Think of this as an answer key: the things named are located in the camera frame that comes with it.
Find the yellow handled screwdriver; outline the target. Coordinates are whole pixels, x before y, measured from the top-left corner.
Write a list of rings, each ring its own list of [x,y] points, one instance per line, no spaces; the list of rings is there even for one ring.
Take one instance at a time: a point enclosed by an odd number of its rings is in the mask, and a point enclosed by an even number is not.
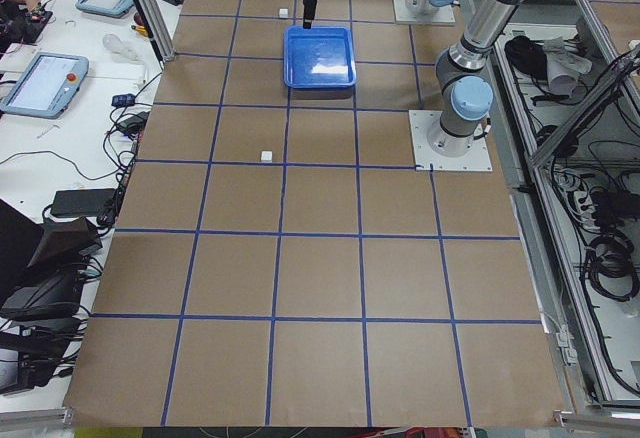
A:
[[[133,15],[133,23],[130,25],[130,28],[144,38],[150,37],[149,30],[147,29],[141,14],[138,12]]]

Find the black power adapter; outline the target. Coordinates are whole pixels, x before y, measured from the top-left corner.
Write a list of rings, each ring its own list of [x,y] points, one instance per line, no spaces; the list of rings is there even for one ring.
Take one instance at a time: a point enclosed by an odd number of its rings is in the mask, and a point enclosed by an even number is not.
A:
[[[56,218],[97,216],[112,201],[114,188],[59,190],[50,214]]]

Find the aluminium frame post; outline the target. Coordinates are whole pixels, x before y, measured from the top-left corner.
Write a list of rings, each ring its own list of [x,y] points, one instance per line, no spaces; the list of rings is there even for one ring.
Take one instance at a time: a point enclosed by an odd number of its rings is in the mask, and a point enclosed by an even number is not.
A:
[[[147,30],[157,60],[162,63],[172,61],[175,48],[157,0],[133,0],[133,3]]]

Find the blue plastic tray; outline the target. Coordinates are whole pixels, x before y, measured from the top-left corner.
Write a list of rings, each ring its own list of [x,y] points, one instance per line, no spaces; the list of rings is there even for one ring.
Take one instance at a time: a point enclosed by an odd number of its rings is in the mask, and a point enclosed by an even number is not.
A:
[[[284,83],[292,89],[347,89],[356,84],[351,30],[290,26],[283,39]]]

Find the near teach pendant tablet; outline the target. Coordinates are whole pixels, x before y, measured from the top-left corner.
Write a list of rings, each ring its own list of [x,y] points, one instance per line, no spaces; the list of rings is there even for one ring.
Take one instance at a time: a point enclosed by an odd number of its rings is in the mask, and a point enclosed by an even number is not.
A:
[[[86,57],[38,52],[1,100],[1,112],[57,119],[79,91],[88,71]]]

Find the white block with studs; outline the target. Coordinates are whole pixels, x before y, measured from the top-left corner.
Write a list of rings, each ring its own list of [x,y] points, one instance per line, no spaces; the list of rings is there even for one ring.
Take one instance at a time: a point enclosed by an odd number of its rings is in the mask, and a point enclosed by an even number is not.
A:
[[[261,152],[261,161],[263,163],[271,163],[273,159],[273,153],[271,151],[262,151]]]

